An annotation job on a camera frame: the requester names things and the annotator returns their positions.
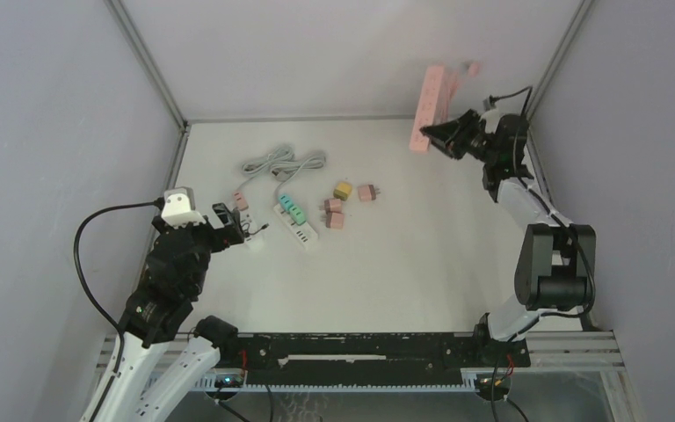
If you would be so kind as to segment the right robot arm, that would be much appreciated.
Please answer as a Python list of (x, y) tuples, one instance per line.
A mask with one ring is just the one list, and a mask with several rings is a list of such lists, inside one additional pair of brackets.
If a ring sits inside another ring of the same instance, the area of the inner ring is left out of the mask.
[(522, 340), (541, 319), (578, 319), (596, 299), (593, 260), (595, 230), (562, 216), (537, 189), (524, 163), (529, 122), (522, 113), (461, 117), (419, 129), (444, 155), (471, 156), (483, 165), (482, 183), (491, 199), (524, 230), (514, 272), (514, 292), (482, 325), (487, 332), (473, 341), (473, 354), (494, 366), (508, 352), (506, 342)]

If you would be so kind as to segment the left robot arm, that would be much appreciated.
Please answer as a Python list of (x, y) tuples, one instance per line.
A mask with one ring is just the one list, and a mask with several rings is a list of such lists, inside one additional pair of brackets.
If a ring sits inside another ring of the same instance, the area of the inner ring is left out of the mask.
[(162, 211), (153, 220), (159, 235), (140, 285), (111, 322), (117, 332), (112, 354), (83, 421), (164, 421), (209, 369), (233, 364), (240, 353), (238, 329), (207, 316), (177, 359), (149, 382), (202, 293), (212, 254), (244, 241), (238, 213), (223, 203), (212, 206), (220, 228), (189, 200), (179, 207), (162, 198), (152, 204)]

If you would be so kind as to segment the pink USB charger plug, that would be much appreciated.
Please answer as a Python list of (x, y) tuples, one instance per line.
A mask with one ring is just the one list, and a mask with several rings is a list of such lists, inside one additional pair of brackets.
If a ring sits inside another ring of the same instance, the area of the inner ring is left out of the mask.
[(247, 211), (249, 209), (249, 203), (240, 190), (234, 191), (233, 199), (234, 199), (234, 202), (235, 202), (236, 209), (238, 211), (244, 212), (244, 211)]

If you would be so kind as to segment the white power strip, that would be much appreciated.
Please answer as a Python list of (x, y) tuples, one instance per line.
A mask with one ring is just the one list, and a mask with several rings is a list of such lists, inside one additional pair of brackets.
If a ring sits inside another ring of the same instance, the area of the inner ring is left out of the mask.
[(292, 237), (305, 251), (313, 251), (316, 248), (319, 236), (308, 222), (297, 224), (292, 216), (279, 203), (276, 203), (273, 206), (273, 211), (291, 233)]
[(239, 211), (240, 224), (244, 233), (244, 245), (250, 251), (259, 251), (264, 247), (264, 235), (260, 233), (262, 224), (255, 218), (250, 208)]

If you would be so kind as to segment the pink charger plug with prongs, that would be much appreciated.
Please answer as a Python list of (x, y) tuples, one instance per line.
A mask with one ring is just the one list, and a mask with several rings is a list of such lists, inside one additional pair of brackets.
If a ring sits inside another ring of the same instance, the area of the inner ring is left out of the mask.
[(345, 224), (345, 215), (340, 212), (328, 212), (324, 217), (324, 223), (328, 229), (342, 229)]

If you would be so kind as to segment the pink power strip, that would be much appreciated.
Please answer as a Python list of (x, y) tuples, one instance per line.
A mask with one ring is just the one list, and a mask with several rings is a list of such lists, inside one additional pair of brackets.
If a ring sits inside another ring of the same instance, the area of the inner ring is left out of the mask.
[(427, 68), (421, 87), (417, 110), (411, 131), (409, 148), (414, 153), (426, 153), (430, 148), (429, 139), (420, 131), (441, 120), (448, 102), (447, 70), (443, 65)]

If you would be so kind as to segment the teal charger plug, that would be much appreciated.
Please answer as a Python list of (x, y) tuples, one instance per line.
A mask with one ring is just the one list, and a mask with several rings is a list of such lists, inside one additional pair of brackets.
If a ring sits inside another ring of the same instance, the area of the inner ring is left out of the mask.
[(294, 207), (294, 201), (288, 194), (281, 194), (278, 197), (278, 201), (282, 209), (286, 212), (289, 212)]

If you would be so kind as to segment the green charger plug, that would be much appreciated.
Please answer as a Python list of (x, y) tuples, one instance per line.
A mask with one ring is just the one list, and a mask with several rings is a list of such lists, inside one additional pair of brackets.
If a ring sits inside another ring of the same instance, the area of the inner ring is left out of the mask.
[(307, 220), (305, 213), (297, 205), (292, 205), (287, 212), (297, 226), (301, 226)]

